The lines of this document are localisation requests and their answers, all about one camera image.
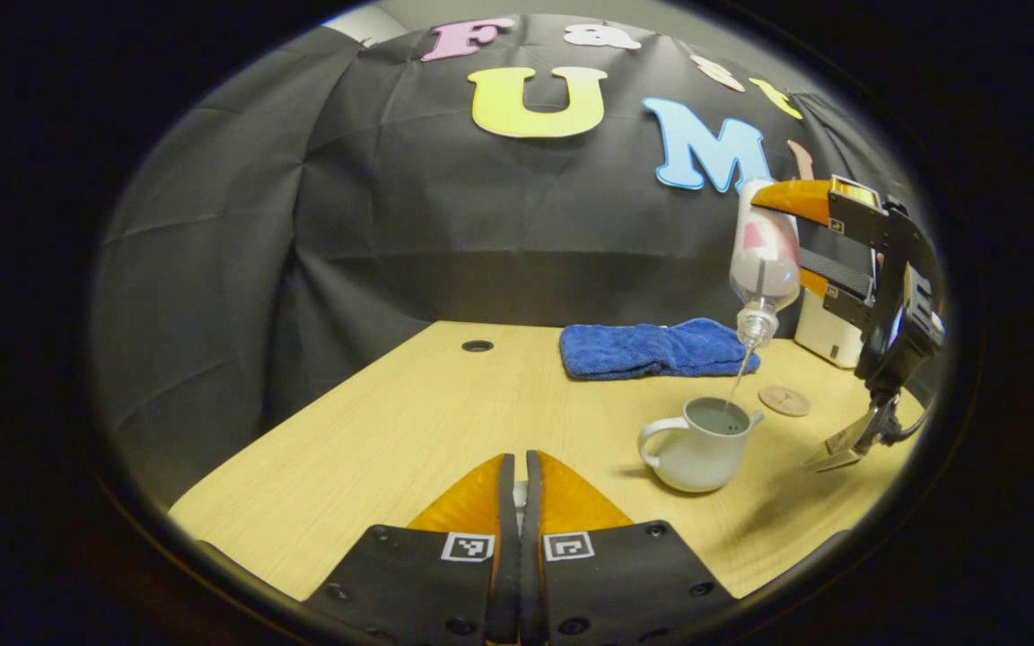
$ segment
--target wooden table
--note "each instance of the wooden table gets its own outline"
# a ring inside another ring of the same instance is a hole
[[[295,414],[197,483],[170,510],[195,540],[282,592],[321,585],[370,524],[404,527],[452,483],[499,453],[561,459],[635,522],[665,519],[737,596],[851,527],[880,498],[915,444],[874,449],[858,465],[800,470],[817,444],[860,417],[864,386],[788,339],[759,351],[736,402],[765,408],[735,479],[709,494],[662,486],[636,453],[645,422],[687,399],[727,397],[733,377],[574,381],[558,328],[435,322]],[[468,340],[489,351],[460,348]],[[804,418],[758,400],[783,384],[813,402]],[[898,418],[921,407],[904,393]]]

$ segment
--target folded towel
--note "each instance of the folded towel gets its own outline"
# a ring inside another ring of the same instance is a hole
[[[575,379],[735,375],[744,360],[744,346],[736,340],[735,330],[707,318],[673,328],[569,326],[561,332],[561,359]],[[754,351],[744,372],[759,367],[760,357]]]

